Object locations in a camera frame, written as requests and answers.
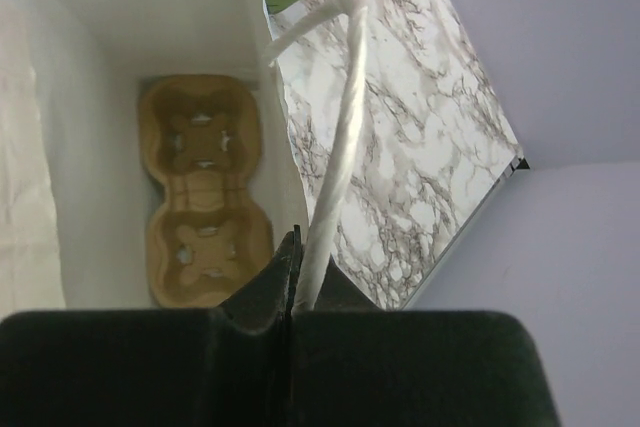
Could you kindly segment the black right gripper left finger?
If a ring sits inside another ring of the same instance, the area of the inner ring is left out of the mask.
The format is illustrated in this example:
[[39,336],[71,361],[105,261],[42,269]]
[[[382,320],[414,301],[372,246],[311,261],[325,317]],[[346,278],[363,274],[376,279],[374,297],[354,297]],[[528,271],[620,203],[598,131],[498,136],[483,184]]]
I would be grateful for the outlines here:
[[214,308],[23,312],[1,324],[5,426],[282,426],[299,230]]

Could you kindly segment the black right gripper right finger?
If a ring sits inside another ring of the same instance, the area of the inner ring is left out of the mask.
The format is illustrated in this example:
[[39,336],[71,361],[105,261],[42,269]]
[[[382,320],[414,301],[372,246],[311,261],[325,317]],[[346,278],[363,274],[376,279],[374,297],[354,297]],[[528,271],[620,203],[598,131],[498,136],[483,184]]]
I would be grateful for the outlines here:
[[536,345],[495,311],[291,317],[292,426],[558,426]]

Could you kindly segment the white paper takeout bag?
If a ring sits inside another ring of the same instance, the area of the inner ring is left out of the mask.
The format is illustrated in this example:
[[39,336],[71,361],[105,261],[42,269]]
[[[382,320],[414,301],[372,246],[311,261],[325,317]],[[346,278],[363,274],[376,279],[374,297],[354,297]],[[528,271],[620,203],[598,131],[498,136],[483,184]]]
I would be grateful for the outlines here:
[[264,0],[1,0],[1,312],[152,305],[159,193],[139,150],[153,80],[226,74],[258,100],[249,189],[276,237],[311,216]]

